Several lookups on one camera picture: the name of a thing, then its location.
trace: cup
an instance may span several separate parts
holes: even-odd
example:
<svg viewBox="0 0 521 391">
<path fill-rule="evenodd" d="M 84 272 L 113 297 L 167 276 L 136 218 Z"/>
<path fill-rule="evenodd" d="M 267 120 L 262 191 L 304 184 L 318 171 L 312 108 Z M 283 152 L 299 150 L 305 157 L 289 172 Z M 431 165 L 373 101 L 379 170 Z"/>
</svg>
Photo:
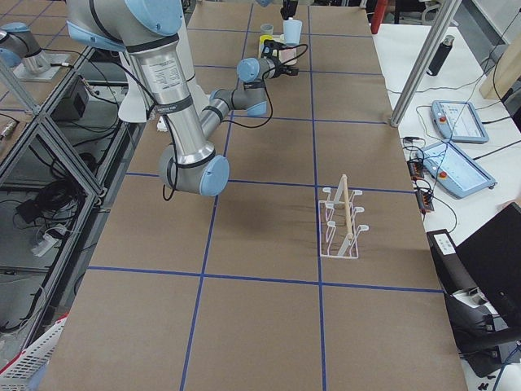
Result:
<svg viewBox="0 0 521 391">
<path fill-rule="evenodd" d="M 273 36 L 271 35 L 268 35 L 268 34 L 265 34 L 265 35 L 261 35 L 259 37 L 259 55 L 258 55 L 258 58 L 260 58 L 262 56 L 262 50 L 264 49 L 264 41 L 268 40 L 268 39 L 274 39 Z"/>
<path fill-rule="evenodd" d="M 274 26 L 269 23 L 261 24 L 260 35 L 274 35 Z"/>
<path fill-rule="evenodd" d="M 286 41 L 286 45 L 297 46 L 300 42 L 302 21 L 292 18 L 284 20 L 282 28 L 284 30 L 284 40 Z"/>
</svg>

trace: light blue joint cap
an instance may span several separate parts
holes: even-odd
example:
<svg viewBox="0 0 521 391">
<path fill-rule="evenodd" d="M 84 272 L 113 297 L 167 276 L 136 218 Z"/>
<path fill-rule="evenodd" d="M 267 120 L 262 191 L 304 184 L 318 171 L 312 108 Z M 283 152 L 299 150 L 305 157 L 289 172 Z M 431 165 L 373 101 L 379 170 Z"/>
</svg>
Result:
<svg viewBox="0 0 521 391">
<path fill-rule="evenodd" d="M 29 30 L 29 27 L 22 22 L 4 24 L 1 29 L 6 30 L 8 33 L 27 33 L 28 31 L 31 31 Z"/>
<path fill-rule="evenodd" d="M 125 0 L 125 4 L 139 23 L 156 34 L 169 37 L 181 28 L 179 0 Z"/>
<path fill-rule="evenodd" d="M 218 196 L 225 190 L 229 176 L 230 165 L 228 160 L 221 155 L 215 156 L 204 170 L 201 183 L 199 184 L 199 193 L 207 197 Z"/>
<path fill-rule="evenodd" d="M 268 104 L 266 101 L 255 104 L 246 109 L 248 116 L 263 116 L 268 110 Z"/>
<path fill-rule="evenodd" d="M 271 4 L 271 0 L 256 0 L 261 7 L 267 7 Z"/>
<path fill-rule="evenodd" d="M 112 39 L 82 29 L 80 26 L 69 21 L 67 21 L 67 26 L 68 34 L 71 38 L 84 45 L 105 49 L 106 51 L 125 51 L 125 45 L 119 42 L 114 42 Z"/>
<path fill-rule="evenodd" d="M 2 59 L 9 68 L 14 68 L 22 62 L 22 59 L 16 53 L 2 48 L 0 48 L 0 59 Z"/>
<path fill-rule="evenodd" d="M 245 83 L 251 83 L 259 77 L 261 66 L 258 59 L 242 59 L 237 65 L 237 75 Z"/>
</svg>

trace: aluminum extrusion pole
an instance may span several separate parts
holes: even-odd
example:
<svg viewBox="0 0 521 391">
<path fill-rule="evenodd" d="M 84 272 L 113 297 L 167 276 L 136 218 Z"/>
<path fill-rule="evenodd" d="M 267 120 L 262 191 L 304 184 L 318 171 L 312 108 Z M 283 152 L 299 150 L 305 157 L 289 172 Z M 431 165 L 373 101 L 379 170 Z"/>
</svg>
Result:
<svg viewBox="0 0 521 391">
<path fill-rule="evenodd" d="M 423 47 L 414 63 L 409 78 L 401 91 L 400 98 L 398 102 L 396 102 L 391 119 L 389 120 L 391 126 L 396 128 L 404 117 L 405 111 L 410 105 L 411 100 L 413 100 L 414 93 L 418 89 L 422 78 L 425 76 L 427 67 L 434 57 L 438 45 L 443 41 L 442 38 L 461 3 L 462 0 L 444 0 L 441 5 L 436 21 L 429 30 L 429 34 L 423 43 Z"/>
</svg>

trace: red object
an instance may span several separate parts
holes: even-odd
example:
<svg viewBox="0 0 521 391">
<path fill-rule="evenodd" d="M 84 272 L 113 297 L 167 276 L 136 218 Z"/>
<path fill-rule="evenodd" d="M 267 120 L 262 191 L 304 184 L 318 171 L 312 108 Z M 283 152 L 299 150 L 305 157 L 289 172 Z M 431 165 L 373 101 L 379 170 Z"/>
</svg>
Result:
<svg viewBox="0 0 521 391">
<path fill-rule="evenodd" d="M 371 32 L 377 34 L 380 29 L 383 17 L 385 16 L 385 10 L 387 10 L 388 0 L 378 0 L 376 8 L 374 9 L 373 19 L 371 19 Z"/>
</svg>

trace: white basket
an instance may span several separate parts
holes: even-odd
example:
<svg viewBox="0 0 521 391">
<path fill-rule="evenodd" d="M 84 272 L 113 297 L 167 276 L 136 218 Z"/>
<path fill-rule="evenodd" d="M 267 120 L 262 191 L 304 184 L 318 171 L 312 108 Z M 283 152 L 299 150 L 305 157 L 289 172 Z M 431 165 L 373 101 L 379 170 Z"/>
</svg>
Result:
<svg viewBox="0 0 521 391">
<path fill-rule="evenodd" d="M 33 391 L 31 378 L 49 361 L 55 351 L 67 316 L 56 321 L 40 338 L 0 370 L 0 391 Z"/>
</svg>

